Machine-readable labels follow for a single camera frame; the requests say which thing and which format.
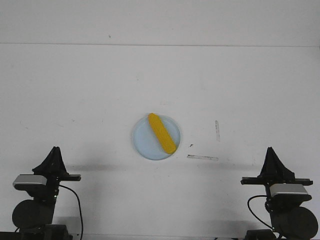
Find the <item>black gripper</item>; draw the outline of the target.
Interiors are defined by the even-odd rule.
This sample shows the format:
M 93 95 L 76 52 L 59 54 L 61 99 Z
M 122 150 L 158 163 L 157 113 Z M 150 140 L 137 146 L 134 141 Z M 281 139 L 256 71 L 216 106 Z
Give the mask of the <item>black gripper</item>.
M 267 179 L 294 179 L 294 180 L 267 180 Z M 242 177 L 242 185 L 263 185 L 265 187 L 268 208 L 297 208 L 308 202 L 297 196 L 271 197 L 270 187 L 274 184 L 301 184 L 311 186 L 313 181 L 308 178 L 296 178 L 295 173 L 284 166 L 272 147 L 268 147 L 265 160 L 257 177 Z
M 63 162 L 61 149 L 54 146 L 44 161 L 32 169 L 27 193 L 35 200 L 55 204 L 59 194 L 60 182 L 79 182 L 80 174 L 69 174 Z

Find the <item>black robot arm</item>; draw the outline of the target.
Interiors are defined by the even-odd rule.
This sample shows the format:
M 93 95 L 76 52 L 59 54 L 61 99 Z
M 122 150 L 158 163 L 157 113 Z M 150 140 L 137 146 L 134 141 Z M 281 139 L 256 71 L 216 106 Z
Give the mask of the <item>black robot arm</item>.
M 61 182 L 79 182 L 80 174 L 69 174 L 63 162 L 61 149 L 54 146 L 43 162 L 32 169 L 32 174 L 20 174 L 13 181 L 14 189 L 26 192 L 31 198 L 14 208 L 11 219 L 15 231 L 2 231 L 2 240 L 72 240 L 65 224 L 53 224 L 55 206 L 60 188 L 71 191 L 76 199 L 80 217 L 80 236 L 84 222 L 78 194 Z
M 305 187 L 311 186 L 313 181 L 297 178 L 284 166 L 272 147 L 267 148 L 260 174 L 243 177 L 240 183 L 265 187 L 264 207 L 271 221 L 265 229 L 248 230 L 246 240 L 311 240 L 317 235 L 316 216 L 302 206 L 312 199 Z

